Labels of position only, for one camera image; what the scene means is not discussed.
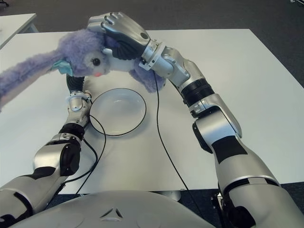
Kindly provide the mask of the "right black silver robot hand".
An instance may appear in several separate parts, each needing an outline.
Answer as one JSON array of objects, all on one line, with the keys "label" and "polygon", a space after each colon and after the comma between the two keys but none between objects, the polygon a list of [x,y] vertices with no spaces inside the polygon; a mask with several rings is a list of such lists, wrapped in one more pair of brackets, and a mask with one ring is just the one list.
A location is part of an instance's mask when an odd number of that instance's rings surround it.
[{"label": "right black silver robot hand", "polygon": [[121,60],[141,57],[151,38],[144,28],[122,12],[109,12],[91,17],[87,28],[102,32],[114,40],[118,46],[106,48],[112,56]]}]

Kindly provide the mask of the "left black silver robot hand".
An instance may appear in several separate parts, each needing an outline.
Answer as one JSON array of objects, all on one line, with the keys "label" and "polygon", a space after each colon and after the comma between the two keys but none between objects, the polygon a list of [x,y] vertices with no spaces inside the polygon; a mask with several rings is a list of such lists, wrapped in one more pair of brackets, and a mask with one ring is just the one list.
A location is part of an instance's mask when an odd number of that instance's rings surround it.
[{"label": "left black silver robot hand", "polygon": [[74,77],[66,75],[66,84],[70,93],[75,91],[83,92],[85,77]]}]

